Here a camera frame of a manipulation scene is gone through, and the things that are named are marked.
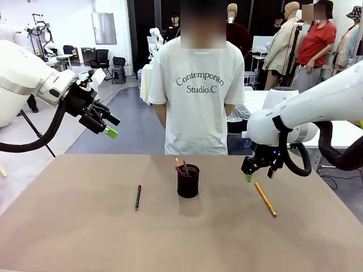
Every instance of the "green object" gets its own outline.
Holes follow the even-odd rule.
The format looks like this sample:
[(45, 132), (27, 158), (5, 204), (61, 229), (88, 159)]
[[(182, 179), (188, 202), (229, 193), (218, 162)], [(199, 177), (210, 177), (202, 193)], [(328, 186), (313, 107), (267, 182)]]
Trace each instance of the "green object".
[(117, 137), (117, 135), (119, 134), (116, 130), (114, 130), (113, 128), (107, 126), (106, 129), (108, 129), (108, 131), (106, 132), (106, 135), (110, 136), (112, 139), (115, 139)]
[(246, 175), (246, 180), (250, 183), (252, 181), (252, 175)]

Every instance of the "yellow pencil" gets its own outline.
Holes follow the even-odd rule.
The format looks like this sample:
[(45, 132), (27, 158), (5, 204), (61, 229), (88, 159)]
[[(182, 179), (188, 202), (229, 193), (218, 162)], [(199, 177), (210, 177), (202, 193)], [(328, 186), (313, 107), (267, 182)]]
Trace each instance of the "yellow pencil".
[(267, 199), (266, 195), (262, 192), (262, 189), (261, 189), (260, 185), (258, 185), (258, 183), (255, 183), (255, 185), (256, 185), (256, 187), (257, 187), (257, 190), (260, 192), (261, 196), (262, 196), (262, 197), (263, 197), (263, 199), (265, 200), (265, 202), (266, 202), (266, 204), (267, 204), (268, 208), (270, 209), (270, 211), (271, 211), (271, 213), (272, 213), (273, 217), (276, 217), (277, 215), (276, 215), (276, 213), (275, 213), (275, 210), (274, 210), (274, 209), (273, 209), (273, 207), (271, 206), (271, 204), (270, 204), (269, 200)]
[(175, 157), (175, 160), (176, 160), (177, 165), (180, 166), (180, 162), (177, 157)]

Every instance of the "t-shirt sleeve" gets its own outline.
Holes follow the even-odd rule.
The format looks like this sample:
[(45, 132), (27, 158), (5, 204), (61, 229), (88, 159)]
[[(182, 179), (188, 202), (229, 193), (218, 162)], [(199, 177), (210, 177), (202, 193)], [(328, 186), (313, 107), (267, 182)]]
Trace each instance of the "t-shirt sleeve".
[(149, 103), (161, 105), (167, 102), (164, 79), (164, 67), (160, 63), (160, 60), (156, 58), (153, 65), (153, 77), (151, 80)]
[(330, 27), (327, 28), (323, 40), (327, 45), (333, 44), (335, 42), (335, 37), (336, 37), (336, 26), (331, 24)]
[(238, 54), (237, 61), (238, 66), (225, 97), (225, 104), (240, 105), (244, 103), (244, 59), (241, 52)]

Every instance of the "pen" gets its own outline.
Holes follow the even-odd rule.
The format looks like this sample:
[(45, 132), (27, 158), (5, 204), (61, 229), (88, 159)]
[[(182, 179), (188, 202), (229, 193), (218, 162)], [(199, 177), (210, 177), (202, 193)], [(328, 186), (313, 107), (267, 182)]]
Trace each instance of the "pen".
[(179, 162), (179, 160), (178, 160), (178, 158), (177, 158), (177, 157), (175, 157), (175, 160), (176, 160), (176, 164), (177, 164), (178, 166), (180, 166), (180, 162)]
[(269, 200), (267, 199), (266, 195), (262, 192), (262, 189), (260, 187), (260, 185), (258, 185), (258, 183), (255, 183), (256, 187), (257, 187), (257, 190), (260, 192), (261, 196), (263, 197), (263, 199), (265, 200), (268, 208), (270, 209), (270, 212), (272, 213), (273, 217), (276, 217), (276, 213), (275, 213), (275, 210), (273, 209), (273, 207), (271, 206)]
[(184, 172), (187, 175), (187, 177), (189, 177), (189, 171), (188, 171), (187, 163), (185, 162), (185, 160), (183, 160), (183, 163), (184, 163)]
[(141, 188), (142, 188), (142, 185), (139, 184), (138, 187), (137, 187), (137, 197), (136, 197), (136, 203), (135, 203), (135, 210), (136, 211), (138, 211), (138, 204), (140, 203)]

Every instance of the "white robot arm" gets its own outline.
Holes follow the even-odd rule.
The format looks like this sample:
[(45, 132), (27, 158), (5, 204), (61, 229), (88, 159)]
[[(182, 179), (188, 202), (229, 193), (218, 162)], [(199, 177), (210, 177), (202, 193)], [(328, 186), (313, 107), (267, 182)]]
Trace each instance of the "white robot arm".
[(94, 133), (110, 137), (117, 132), (107, 126), (103, 119), (118, 125), (120, 121), (109, 109), (94, 100), (96, 92), (89, 83), (100, 84), (105, 74), (99, 69), (84, 81), (74, 80), (71, 70), (58, 72), (48, 67), (39, 57), (10, 41), (0, 41), (0, 127), (6, 126), (19, 113), (30, 94), (52, 106), (58, 105), (57, 113), (47, 133), (38, 141), (25, 145), (0, 143), (0, 151), (26, 152), (47, 144), (55, 135), (64, 114), (81, 116), (79, 122)]
[[(277, 101), (270, 104), (276, 96), (279, 96)], [(259, 168), (270, 167), (269, 176), (272, 177), (274, 171), (282, 168), (285, 163), (294, 173), (300, 176), (309, 175), (310, 160), (302, 142), (309, 141), (316, 135), (315, 126), (320, 129), (319, 149), (332, 165), (346, 171), (360, 168), (363, 166), (363, 137), (341, 154), (331, 147), (330, 121), (361, 119), (363, 62), (302, 94), (289, 89), (271, 90), (265, 109), (253, 113), (248, 121), (248, 137), (257, 145), (255, 156), (245, 159), (242, 171), (249, 179)], [(287, 143), (295, 143), (299, 148), (304, 170), (291, 161)]]

